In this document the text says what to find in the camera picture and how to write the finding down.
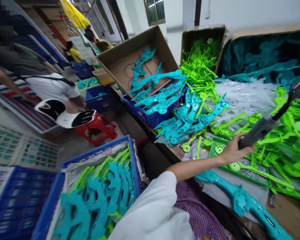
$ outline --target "wooden table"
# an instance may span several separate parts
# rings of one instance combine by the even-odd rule
[[[120,90],[111,86],[115,92],[122,96]],[[143,124],[154,134],[157,135],[157,132],[149,127],[146,123]],[[168,144],[164,144],[168,150],[170,150],[180,161],[183,158],[184,152],[181,147],[177,145],[169,147]],[[286,196],[284,194],[278,193],[275,197],[275,208],[272,208],[268,203],[266,206],[267,211],[272,215],[272,217],[287,231],[287,233],[294,239],[300,239],[300,200],[293,197]],[[269,239],[267,231],[265,228],[259,224],[243,217],[237,218],[251,231],[251,233],[257,239]]]

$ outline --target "tool handle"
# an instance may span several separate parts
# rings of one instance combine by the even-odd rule
[[[241,150],[250,145],[254,145],[259,139],[264,138],[277,125],[277,121],[272,120],[272,116],[261,118],[253,129],[248,132],[238,143],[238,148]]]

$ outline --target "yellow umbrella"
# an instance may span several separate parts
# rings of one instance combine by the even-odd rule
[[[60,1],[65,14],[76,28],[85,29],[90,25],[89,21],[71,3],[67,0]]]

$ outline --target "plastic stool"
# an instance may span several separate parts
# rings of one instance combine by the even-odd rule
[[[109,122],[101,114],[95,113],[95,118],[91,122],[76,127],[76,132],[91,142],[95,147],[98,147],[100,143],[104,142],[106,139],[115,139],[118,134],[114,130],[116,125]],[[98,139],[94,139],[98,134],[103,133],[104,135]]]

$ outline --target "person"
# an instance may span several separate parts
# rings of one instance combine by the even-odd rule
[[[235,135],[216,157],[179,162],[168,167],[158,178],[152,180],[117,223],[108,239],[228,239],[209,209],[193,197],[185,198],[187,189],[181,189],[178,195],[176,190],[185,180],[197,174],[236,162],[253,152],[256,149],[253,145],[238,150],[238,142],[245,134],[247,133]],[[182,198],[185,198],[186,208],[177,205]]]
[[[80,55],[80,53],[78,52],[78,50],[75,48],[75,46],[73,45],[73,43],[71,41],[67,42],[67,49],[70,52],[70,54],[75,62],[84,61],[84,58]]]
[[[31,49],[17,43],[0,46],[0,82],[24,100],[35,102],[34,97],[18,88],[2,67],[25,80],[42,100],[53,98],[62,101],[68,113],[77,113],[79,108],[88,110],[75,85]]]

